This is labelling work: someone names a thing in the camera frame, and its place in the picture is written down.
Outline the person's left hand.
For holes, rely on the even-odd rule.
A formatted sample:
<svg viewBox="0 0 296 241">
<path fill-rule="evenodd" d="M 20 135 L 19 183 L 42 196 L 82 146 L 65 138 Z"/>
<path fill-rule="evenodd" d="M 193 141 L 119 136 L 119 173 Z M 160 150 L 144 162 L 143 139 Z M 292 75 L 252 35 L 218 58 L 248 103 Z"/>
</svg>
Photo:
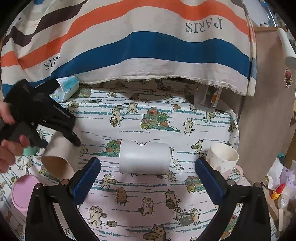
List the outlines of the person's left hand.
<svg viewBox="0 0 296 241">
<path fill-rule="evenodd" d="M 3 121 L 9 125 L 13 125 L 15 123 L 14 118 L 10 113 L 10 108 L 7 103 L 1 101 L 1 118 Z M 1 173 L 6 173 L 9 169 L 9 166 L 15 163 L 15 156 L 21 156 L 23 154 L 23 150 L 29 147 L 30 141 L 29 139 L 21 135 L 18 142 L 12 142 L 3 139 L 1 142 Z"/>
</svg>

